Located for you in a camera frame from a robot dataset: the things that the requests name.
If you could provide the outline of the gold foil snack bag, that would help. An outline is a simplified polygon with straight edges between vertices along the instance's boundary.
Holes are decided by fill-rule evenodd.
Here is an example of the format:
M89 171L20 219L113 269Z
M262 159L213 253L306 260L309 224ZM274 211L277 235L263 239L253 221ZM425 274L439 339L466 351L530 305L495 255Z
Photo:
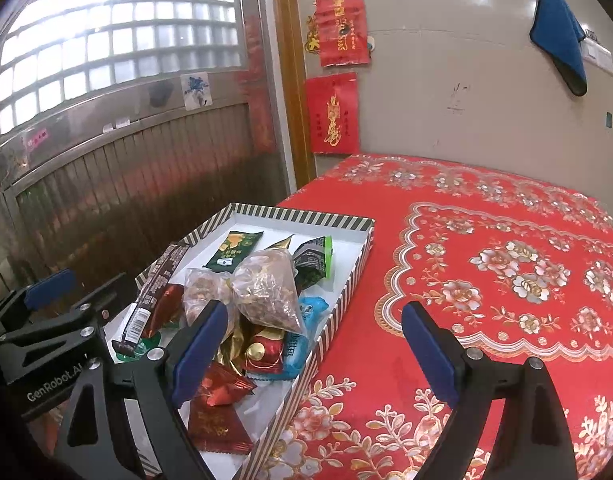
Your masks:
M218 353L215 356L215 361L230 370L233 370L239 376L244 376L244 346L251 337L251 332L254 326L242 315L238 309L235 309L235 321L233 328L230 330L226 338L218 348Z

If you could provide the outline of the clear bag of candies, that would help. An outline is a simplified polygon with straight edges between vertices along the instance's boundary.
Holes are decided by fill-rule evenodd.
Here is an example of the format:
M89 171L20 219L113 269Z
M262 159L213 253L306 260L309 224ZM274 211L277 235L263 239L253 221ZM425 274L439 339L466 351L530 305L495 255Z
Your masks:
M305 335L292 258L286 249L252 252L230 279L237 309L253 324Z

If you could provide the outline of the glass block window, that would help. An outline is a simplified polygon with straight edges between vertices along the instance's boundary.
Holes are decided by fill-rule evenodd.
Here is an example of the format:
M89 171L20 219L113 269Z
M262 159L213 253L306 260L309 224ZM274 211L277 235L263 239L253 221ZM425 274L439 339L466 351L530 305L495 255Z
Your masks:
M241 66L239 0L30 0L0 47L0 134L137 79Z

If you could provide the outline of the black green snack packet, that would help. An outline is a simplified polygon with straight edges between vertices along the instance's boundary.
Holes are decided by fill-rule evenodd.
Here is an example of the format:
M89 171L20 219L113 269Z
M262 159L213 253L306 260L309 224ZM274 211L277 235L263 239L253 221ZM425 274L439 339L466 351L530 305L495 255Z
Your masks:
M333 273L333 239L326 235L307 240L293 253L292 262L298 294L328 280Z

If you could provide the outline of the dark green snack packet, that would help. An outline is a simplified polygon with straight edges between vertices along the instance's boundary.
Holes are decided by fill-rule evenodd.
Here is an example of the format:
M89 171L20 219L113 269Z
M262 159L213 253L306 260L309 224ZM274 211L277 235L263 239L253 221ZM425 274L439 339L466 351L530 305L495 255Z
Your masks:
M204 267L215 273L233 273L254 251L262 236L262 232L229 231Z

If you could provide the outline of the brown metal gate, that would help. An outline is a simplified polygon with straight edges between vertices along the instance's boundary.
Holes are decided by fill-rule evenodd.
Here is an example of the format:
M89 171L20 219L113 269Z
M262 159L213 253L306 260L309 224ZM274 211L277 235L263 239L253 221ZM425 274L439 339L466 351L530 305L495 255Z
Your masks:
M86 292L139 274L226 205L287 195L267 76L209 84L198 108L180 78L150 80L0 139L0 298L62 269Z

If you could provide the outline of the red floral tablecloth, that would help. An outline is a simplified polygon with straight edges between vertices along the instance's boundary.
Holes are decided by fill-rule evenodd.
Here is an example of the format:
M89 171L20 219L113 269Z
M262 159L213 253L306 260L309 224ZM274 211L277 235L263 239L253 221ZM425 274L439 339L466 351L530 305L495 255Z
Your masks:
M465 347L537 356L579 477L613 458L613 220L569 188L430 159L355 155L292 208L375 222L349 309L263 479L412 479L450 418L401 333L420 302Z

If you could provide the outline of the upper red paper poster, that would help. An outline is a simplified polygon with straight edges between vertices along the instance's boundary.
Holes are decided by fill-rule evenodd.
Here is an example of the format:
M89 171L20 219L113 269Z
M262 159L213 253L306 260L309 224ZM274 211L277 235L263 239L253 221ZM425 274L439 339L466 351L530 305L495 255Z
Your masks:
M314 18L323 68L369 65L364 0L315 0Z

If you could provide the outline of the lower red paper poster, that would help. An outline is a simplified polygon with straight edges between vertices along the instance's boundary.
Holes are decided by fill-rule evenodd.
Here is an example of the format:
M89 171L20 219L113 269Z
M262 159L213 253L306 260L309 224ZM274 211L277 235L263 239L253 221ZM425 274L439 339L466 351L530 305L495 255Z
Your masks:
M305 81L311 150L317 155L360 151L357 75L332 74Z

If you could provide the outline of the dark brown chocolate bar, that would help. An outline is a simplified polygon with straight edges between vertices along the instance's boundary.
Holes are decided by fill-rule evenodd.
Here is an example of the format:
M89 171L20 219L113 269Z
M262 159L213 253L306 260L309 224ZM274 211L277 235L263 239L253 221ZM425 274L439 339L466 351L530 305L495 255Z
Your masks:
M190 245L186 243L172 243L150 266L146 281L137 295L135 308L124 326L121 338L111 341L116 353L122 356L134 356L139 339L156 310L157 302L163 296L166 286L169 285L169 279L189 248Z

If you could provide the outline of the wooden door frame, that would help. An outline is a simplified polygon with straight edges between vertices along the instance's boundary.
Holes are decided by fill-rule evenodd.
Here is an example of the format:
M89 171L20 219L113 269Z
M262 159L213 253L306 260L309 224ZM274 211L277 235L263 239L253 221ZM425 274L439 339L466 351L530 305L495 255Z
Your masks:
M297 188L316 178L309 136L305 66L298 0L273 0L282 92Z

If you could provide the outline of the red paper poster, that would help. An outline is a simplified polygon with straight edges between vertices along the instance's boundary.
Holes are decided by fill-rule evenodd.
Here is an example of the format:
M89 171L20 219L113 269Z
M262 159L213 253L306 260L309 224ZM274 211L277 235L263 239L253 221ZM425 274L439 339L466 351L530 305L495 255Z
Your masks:
M364 0L315 0L314 18L323 68L369 65Z
M311 150L317 155L360 151L357 75L332 74L305 81Z

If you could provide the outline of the red foil snack packet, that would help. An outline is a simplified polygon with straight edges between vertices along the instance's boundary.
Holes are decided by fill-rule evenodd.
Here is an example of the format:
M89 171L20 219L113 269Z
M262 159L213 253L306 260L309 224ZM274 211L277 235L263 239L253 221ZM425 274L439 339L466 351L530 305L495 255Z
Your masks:
M212 361L190 401L188 434L200 452L247 455L252 441L235 404L250 396L256 384Z

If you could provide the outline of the red gold candy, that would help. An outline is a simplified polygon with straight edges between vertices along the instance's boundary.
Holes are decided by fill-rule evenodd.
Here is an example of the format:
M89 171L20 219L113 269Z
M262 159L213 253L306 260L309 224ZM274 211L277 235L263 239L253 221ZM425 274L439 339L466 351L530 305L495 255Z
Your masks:
M284 368L284 338L285 332L277 328L258 330L244 350L244 369L256 374L279 374Z

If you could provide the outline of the striped white snack tray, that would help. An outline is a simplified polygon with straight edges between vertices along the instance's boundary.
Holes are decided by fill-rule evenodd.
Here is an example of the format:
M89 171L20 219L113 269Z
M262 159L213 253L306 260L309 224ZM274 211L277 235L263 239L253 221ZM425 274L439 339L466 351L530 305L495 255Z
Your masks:
M333 240L331 278L311 287L328 304L317 323L301 372L292 379L270 382L254 401L248 401L239 414L244 415L253 432L252 451L244 457L202 453L218 479L252 479L270 456L282 430L297 413L316 368L331 348L350 299L364 271L373 244L375 222L371 218L331 214L282 207L231 203L184 237L188 251L165 272L166 280L182 284L194 270L203 269L218 243L232 230L261 233L251 255L236 266L227 281L235 286L238 297L250 310L252 321L303 335L307 331L297 318L300 295L294 280L298 271L292 249L270 247L283 235L294 235L298 242L329 236Z

